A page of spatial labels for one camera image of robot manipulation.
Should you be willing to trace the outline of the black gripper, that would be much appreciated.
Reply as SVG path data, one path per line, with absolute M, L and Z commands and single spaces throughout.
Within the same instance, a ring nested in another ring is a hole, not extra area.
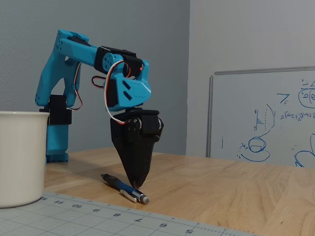
M 129 182 L 140 188 L 150 171 L 154 144 L 163 128 L 159 111 L 126 109 L 119 124 L 110 119 L 111 139 L 117 150 Z

